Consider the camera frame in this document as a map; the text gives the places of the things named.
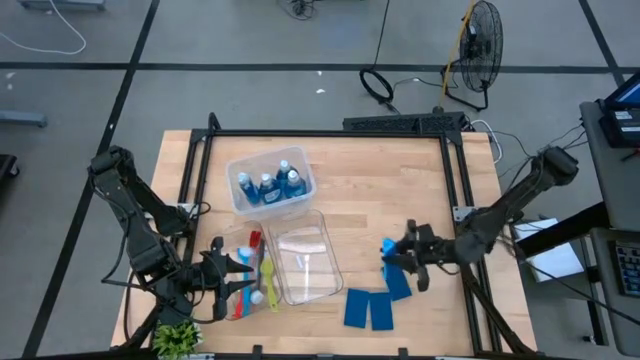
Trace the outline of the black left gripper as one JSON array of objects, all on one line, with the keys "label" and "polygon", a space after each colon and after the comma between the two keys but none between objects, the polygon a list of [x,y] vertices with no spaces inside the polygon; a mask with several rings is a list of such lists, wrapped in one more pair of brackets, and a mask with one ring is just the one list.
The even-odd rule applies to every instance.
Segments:
[{"label": "black left gripper", "polygon": [[195,264],[195,280],[192,284],[202,291],[213,291],[215,300],[212,306],[213,321],[223,320],[227,313],[227,300],[233,293],[251,287],[254,280],[225,282],[228,273],[251,273],[254,269],[244,263],[233,260],[223,251],[224,238],[213,238],[210,249],[201,251],[202,261]]}]

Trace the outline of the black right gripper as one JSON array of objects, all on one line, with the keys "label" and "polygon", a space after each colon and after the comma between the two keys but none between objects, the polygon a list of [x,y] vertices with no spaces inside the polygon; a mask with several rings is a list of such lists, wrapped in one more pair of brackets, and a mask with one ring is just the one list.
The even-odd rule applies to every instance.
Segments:
[{"label": "black right gripper", "polygon": [[408,272],[418,277],[418,290],[425,292],[430,285],[428,265],[441,267],[457,262],[454,243],[436,236],[430,225],[418,225],[414,219],[407,221],[406,237],[407,240],[397,243],[397,249],[408,249],[407,254],[383,256],[382,260],[388,265],[409,268]]}]

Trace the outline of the blue scraper tool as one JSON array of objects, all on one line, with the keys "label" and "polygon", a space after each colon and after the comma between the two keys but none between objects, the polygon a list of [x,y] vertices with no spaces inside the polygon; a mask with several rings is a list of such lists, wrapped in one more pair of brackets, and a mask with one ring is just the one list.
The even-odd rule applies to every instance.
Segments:
[{"label": "blue scraper tool", "polygon": [[[251,257],[253,255],[253,249],[249,247],[243,247],[238,249],[239,259],[243,264],[249,265]],[[251,288],[245,287],[242,289],[239,306],[241,307],[240,311],[236,312],[236,314],[242,318],[249,314],[250,304],[251,304]]]}]

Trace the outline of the yellow-green dish brush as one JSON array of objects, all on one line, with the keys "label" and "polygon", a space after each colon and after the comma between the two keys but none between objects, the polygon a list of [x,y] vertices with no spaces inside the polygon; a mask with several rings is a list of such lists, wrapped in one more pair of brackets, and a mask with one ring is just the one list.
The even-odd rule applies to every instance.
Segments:
[{"label": "yellow-green dish brush", "polygon": [[278,312],[278,299],[275,292],[273,275],[274,275],[274,264],[270,257],[264,258],[260,265],[260,271],[262,274],[262,280],[265,282],[266,290],[267,290],[267,299],[269,303],[270,310],[272,312]]}]

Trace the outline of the red dish brush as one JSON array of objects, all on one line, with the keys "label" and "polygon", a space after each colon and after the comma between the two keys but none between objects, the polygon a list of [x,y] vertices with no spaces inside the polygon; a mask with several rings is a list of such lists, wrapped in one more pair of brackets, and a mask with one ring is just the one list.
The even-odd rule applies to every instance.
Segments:
[{"label": "red dish brush", "polygon": [[[249,248],[253,249],[253,255],[251,257],[250,260],[250,264],[249,266],[251,266],[254,271],[251,273],[243,273],[242,274],[242,279],[243,280],[254,280],[255,283],[250,287],[251,288],[251,293],[253,291],[256,290],[260,290],[260,271],[259,271],[259,266],[260,266],[260,260],[261,260],[261,256],[263,255],[263,251],[262,251],[262,240],[261,240],[261,233],[258,231],[252,231],[249,237],[249,245],[246,246]],[[241,296],[241,291],[237,292],[237,296],[236,296],[236,300],[235,300],[235,305],[234,305],[234,313],[232,315],[232,319],[233,320],[239,320],[241,319],[236,312],[240,311],[241,307],[239,306],[239,302],[240,302],[240,296]],[[254,304],[250,304],[250,311],[249,314],[247,316],[249,316],[252,313],[252,307],[254,306]]]}]

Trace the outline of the clear plastic storage bin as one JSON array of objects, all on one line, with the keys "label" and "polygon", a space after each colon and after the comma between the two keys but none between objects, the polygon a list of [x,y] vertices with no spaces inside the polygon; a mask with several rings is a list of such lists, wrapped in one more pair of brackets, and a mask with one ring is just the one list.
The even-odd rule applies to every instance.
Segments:
[{"label": "clear plastic storage bin", "polygon": [[[240,172],[247,173],[259,192],[261,175],[269,173],[276,179],[281,160],[287,160],[291,164],[292,170],[296,170],[306,181],[307,193],[303,196],[287,198],[284,194],[283,185],[281,186],[283,196],[280,201],[273,204],[265,204],[260,197],[260,204],[252,206],[239,187],[238,174]],[[253,220],[266,220],[271,217],[305,212],[311,208],[312,198],[317,190],[307,154],[298,146],[272,150],[232,161],[227,165],[226,173],[233,211],[239,216],[245,216]]]},{"label": "clear plastic storage bin", "polygon": [[[261,240],[262,240],[262,251],[263,251],[263,255],[261,256],[261,260],[260,260],[260,265],[261,262],[263,261],[264,258],[270,257],[273,264],[274,264],[274,275],[273,275],[273,282],[274,282],[274,287],[275,287],[275,292],[276,292],[276,296],[278,299],[278,308],[280,310],[280,301],[282,298],[282,294],[281,294],[281,285],[279,282],[279,278],[278,278],[278,272],[277,272],[277,268],[276,268],[276,261],[273,258],[273,256],[271,255],[270,252],[270,248],[271,246],[268,244],[268,240],[267,240],[267,236],[266,236],[266,231],[263,229],[262,225],[257,222],[257,221],[248,221],[245,223],[242,223],[240,225],[236,225],[234,227],[228,228],[227,230],[225,230],[221,236],[224,238],[224,247],[223,247],[223,251],[225,253],[227,253],[233,260],[240,262],[238,260],[237,257],[237,249],[240,247],[246,247],[249,245],[249,237],[252,231],[258,231],[261,233]],[[242,281],[242,274],[243,273],[229,273],[225,280],[227,282],[229,281]],[[262,280],[262,274],[260,271],[260,290],[264,295],[264,300],[259,304],[259,305],[254,305],[252,307],[252,313],[249,315],[253,315],[255,313],[258,312],[263,312],[263,311],[270,311],[270,307],[269,307],[269,303],[268,303],[268,299],[267,299],[267,290],[266,290],[266,285],[265,282]],[[232,315],[234,313],[234,305],[235,305],[235,300],[236,300],[236,296],[237,296],[237,292],[233,293],[231,296],[229,296],[228,300],[227,300],[227,307],[228,307],[228,313],[225,317],[225,320],[228,321],[236,321],[232,319]]]},{"label": "clear plastic storage bin", "polygon": [[332,296],[344,282],[326,227],[315,209],[289,214],[268,225],[285,301],[292,306]]}]

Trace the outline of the white paper sheet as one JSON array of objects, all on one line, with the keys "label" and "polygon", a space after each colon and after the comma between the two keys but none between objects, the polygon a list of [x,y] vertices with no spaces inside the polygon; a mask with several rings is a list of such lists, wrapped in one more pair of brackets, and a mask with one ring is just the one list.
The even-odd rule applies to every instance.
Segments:
[{"label": "white paper sheet", "polygon": [[525,269],[536,283],[564,278],[584,272],[584,266],[569,242],[558,243],[555,237],[539,237],[543,230],[558,223],[557,218],[525,221],[512,226],[515,241],[528,253]]}]

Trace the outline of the black cart beam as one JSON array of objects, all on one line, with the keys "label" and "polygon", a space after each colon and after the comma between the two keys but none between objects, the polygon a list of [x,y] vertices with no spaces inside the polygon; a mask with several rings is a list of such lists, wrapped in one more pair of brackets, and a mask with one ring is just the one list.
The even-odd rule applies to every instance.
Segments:
[{"label": "black cart beam", "polygon": [[610,220],[604,202],[588,207],[557,224],[516,242],[526,258],[541,254],[586,235],[594,228],[607,228]]}]

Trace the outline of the black floor fan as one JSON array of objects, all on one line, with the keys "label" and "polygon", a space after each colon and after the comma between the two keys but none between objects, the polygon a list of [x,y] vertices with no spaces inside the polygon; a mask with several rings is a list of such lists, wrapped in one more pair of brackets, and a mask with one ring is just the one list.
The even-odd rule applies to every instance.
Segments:
[{"label": "black floor fan", "polygon": [[[441,71],[444,95],[476,112],[489,107],[488,89],[494,84],[503,58],[504,32],[497,7],[488,0],[472,0],[462,18],[457,40],[458,58],[451,60]],[[458,72],[467,89],[483,95],[484,104],[474,105],[454,96],[448,87],[449,79]]]}]

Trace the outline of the grey equipment cart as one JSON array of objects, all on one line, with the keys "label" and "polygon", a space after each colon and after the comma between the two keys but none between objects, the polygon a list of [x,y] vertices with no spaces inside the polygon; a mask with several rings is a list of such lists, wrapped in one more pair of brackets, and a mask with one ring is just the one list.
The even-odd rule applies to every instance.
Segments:
[{"label": "grey equipment cart", "polygon": [[579,109],[609,218],[608,225],[591,231],[591,241],[605,302],[611,308],[611,334],[619,353],[640,358],[640,296],[622,293],[613,249],[616,241],[640,245],[640,155],[627,159],[630,148],[610,146],[600,125],[604,114],[598,103],[583,102]]}]

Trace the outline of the black keypad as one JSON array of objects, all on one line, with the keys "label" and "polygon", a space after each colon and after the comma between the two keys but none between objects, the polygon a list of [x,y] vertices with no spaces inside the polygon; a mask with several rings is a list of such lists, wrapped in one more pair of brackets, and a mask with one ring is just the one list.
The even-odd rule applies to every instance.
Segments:
[{"label": "black keypad", "polygon": [[621,293],[625,296],[640,297],[640,245],[615,242],[614,260]]}]

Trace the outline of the black caster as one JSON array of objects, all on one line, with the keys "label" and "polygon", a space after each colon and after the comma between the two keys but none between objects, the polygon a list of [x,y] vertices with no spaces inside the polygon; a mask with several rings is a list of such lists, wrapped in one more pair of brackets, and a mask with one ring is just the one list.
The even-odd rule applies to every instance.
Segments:
[{"label": "black caster", "polygon": [[0,154],[0,181],[15,178],[19,174],[17,157],[10,154]]}]

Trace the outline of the black laptop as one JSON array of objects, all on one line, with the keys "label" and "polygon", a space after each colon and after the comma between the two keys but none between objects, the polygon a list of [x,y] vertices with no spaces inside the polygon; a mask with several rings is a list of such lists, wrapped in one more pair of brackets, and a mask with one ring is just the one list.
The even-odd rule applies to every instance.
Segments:
[{"label": "black laptop", "polygon": [[605,99],[598,123],[612,148],[640,148],[640,70]]}]

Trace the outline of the grey stand foot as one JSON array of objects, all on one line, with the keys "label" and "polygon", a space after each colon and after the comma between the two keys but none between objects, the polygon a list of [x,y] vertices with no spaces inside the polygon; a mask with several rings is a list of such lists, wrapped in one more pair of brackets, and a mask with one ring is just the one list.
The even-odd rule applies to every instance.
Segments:
[{"label": "grey stand foot", "polygon": [[48,125],[48,120],[41,113],[0,110],[0,123],[44,128]]},{"label": "grey stand foot", "polygon": [[61,9],[95,9],[104,11],[106,9],[105,0],[16,0],[25,9],[47,9],[52,10],[56,6]]}]

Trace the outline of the black aluminium table frame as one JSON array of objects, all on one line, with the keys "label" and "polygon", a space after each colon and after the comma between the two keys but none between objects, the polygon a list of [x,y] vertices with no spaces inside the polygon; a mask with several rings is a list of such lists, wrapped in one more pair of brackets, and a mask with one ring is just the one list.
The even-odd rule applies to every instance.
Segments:
[{"label": "black aluminium table frame", "polygon": [[[346,288],[384,289],[379,248],[398,238],[408,219],[430,224],[442,237],[454,233],[451,209],[472,201],[486,206],[500,194],[487,137],[466,133],[463,158],[442,159],[443,148],[425,137],[368,136],[342,131],[222,130],[212,140],[203,188],[212,209],[198,226],[195,246],[239,222],[226,179],[228,163],[288,146],[302,148],[318,186],[314,209],[326,221]],[[203,353],[216,356],[409,355],[472,356],[491,350],[486,317],[470,317],[461,278],[450,269],[431,268],[431,285],[393,306],[390,331],[344,324],[347,295],[339,292],[306,304],[282,305],[237,321],[207,322]]]}]

